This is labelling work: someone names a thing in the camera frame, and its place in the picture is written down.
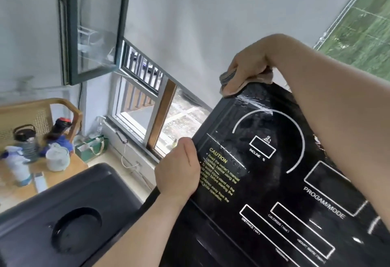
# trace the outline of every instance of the green gift bag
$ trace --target green gift bag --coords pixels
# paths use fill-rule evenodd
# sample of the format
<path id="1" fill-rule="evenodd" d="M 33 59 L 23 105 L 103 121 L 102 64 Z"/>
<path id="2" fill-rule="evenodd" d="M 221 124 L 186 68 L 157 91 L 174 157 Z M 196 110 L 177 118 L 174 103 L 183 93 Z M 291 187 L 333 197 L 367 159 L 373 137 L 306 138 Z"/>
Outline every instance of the green gift bag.
<path id="1" fill-rule="evenodd" d="M 88 139 L 75 147 L 75 152 L 82 161 L 87 162 L 92 158 L 106 152 L 108 148 L 108 138 L 103 135 L 94 139 Z"/>

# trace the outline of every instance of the white remote control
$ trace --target white remote control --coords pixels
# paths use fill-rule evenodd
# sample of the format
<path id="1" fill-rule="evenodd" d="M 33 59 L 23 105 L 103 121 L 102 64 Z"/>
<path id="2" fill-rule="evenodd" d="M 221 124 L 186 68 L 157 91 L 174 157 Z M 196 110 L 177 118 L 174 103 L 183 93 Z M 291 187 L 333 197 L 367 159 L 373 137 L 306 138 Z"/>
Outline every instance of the white remote control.
<path id="1" fill-rule="evenodd" d="M 35 182 L 35 188 L 38 193 L 41 193 L 42 191 L 45 191 L 48 188 L 43 172 L 34 174 L 34 182 Z"/>

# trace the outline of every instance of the blue cloth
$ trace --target blue cloth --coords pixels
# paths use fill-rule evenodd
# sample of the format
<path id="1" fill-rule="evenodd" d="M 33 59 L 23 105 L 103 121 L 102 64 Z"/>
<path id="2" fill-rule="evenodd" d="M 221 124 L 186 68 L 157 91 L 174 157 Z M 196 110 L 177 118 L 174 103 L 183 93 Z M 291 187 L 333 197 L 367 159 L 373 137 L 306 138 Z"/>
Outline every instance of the blue cloth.
<path id="1" fill-rule="evenodd" d="M 69 140 L 65 137 L 65 135 L 61 135 L 56 141 L 47 141 L 46 147 L 42 149 L 42 151 L 39 153 L 41 156 L 45 157 L 46 152 L 49 150 L 49 144 L 58 143 L 60 146 L 65 147 L 68 149 L 69 152 L 73 151 L 73 145 Z"/>

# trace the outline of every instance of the gray cloth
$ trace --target gray cloth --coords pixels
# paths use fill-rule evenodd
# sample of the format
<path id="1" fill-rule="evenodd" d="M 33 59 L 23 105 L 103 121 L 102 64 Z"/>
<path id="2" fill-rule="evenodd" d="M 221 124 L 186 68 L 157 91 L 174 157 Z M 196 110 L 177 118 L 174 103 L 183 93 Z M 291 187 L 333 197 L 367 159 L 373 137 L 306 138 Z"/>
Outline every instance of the gray cloth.
<path id="1" fill-rule="evenodd" d="M 221 82 L 220 93 L 221 94 L 222 94 L 223 88 L 227 85 L 227 83 L 236 74 L 236 71 L 237 71 L 237 69 L 234 69 L 231 73 L 225 72 L 225 73 L 221 74 L 221 76 L 220 76 L 220 82 Z M 241 91 L 241 89 L 243 87 L 245 87 L 250 82 L 263 82 L 263 83 L 266 83 L 266 84 L 271 84 L 272 83 L 272 79 L 273 79 L 272 69 L 270 67 L 267 67 L 262 73 L 260 73 L 260 74 L 258 74 L 256 76 L 248 77 L 244 81 L 244 83 L 241 84 L 241 86 L 237 89 L 237 91 L 235 93 Z"/>

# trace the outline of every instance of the person's left arm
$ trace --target person's left arm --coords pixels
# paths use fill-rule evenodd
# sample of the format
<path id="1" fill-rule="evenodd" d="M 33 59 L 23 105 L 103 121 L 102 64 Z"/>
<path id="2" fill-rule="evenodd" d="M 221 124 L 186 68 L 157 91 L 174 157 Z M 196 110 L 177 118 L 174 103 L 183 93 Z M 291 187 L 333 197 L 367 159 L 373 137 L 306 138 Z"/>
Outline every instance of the person's left arm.
<path id="1" fill-rule="evenodd" d="M 159 197 L 149 210 L 94 267 L 157 267 L 173 225 L 199 184 L 200 165 L 190 138 L 178 145 L 155 169 Z"/>

